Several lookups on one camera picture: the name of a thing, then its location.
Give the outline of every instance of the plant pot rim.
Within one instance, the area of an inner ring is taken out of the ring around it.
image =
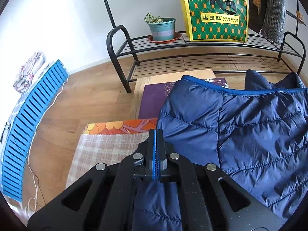
[[[168,19],[168,21],[166,22],[158,22],[158,23],[148,23],[149,25],[158,25],[158,24],[167,24],[167,23],[171,23],[171,22],[174,22],[175,21],[175,18],[169,18],[169,17],[165,17],[165,18],[162,18],[163,20],[164,19]]]

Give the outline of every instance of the bag handle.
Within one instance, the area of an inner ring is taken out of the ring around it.
[[[235,11],[230,11],[230,10],[227,10],[224,8],[224,4],[221,2],[221,0],[210,0],[210,2],[217,2],[217,5],[226,13],[228,13],[229,15],[235,15],[237,12],[236,12],[236,6],[235,6],[235,2],[231,1],[231,0],[227,0],[225,1],[225,3],[227,2],[230,2],[230,7]]]

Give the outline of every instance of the shopping bag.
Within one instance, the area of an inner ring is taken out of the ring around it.
[[[190,41],[247,41],[247,0],[181,0],[181,5]]]

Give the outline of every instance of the metal screw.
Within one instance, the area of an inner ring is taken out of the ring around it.
[[[213,163],[209,163],[206,165],[206,168],[210,171],[215,171],[216,170],[216,165]]]
[[[104,170],[106,168],[106,165],[104,163],[98,163],[95,166],[96,170]]]
[[[180,155],[178,153],[171,153],[170,154],[170,158],[171,159],[174,159],[174,160],[177,160],[180,158]]]
[[[136,159],[136,160],[140,160],[140,159],[142,159],[143,155],[142,155],[141,153],[135,153],[135,154],[133,155],[133,157],[134,157],[134,159]]]

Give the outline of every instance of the teal plant pot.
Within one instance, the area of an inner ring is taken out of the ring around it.
[[[174,39],[174,18],[162,18],[164,22],[148,23],[154,41]]]

